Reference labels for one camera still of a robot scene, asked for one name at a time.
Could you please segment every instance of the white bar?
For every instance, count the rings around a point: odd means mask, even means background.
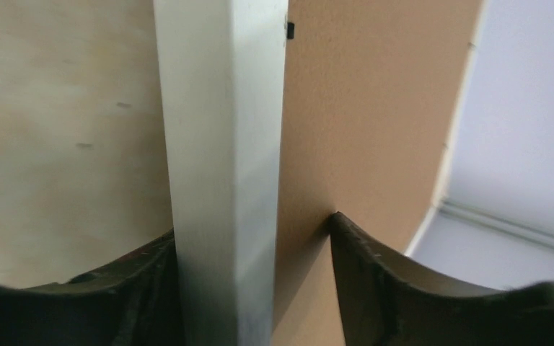
[[[189,345],[269,345],[287,0],[155,0]]]

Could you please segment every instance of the beige surface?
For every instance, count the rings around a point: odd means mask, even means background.
[[[404,250],[428,207],[480,0],[291,0],[273,344],[343,345],[334,210]]]
[[[0,1],[0,283],[172,226],[151,0]]]

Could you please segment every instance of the brown panel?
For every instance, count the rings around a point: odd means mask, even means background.
[[[429,200],[481,0],[291,0],[273,344],[343,345],[335,210],[403,250]]]

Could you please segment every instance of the dark mark on surface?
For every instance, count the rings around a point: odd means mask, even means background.
[[[92,149],[94,149],[94,144],[92,144],[92,143],[78,143],[75,146],[79,149],[82,149],[82,150],[92,150]]]

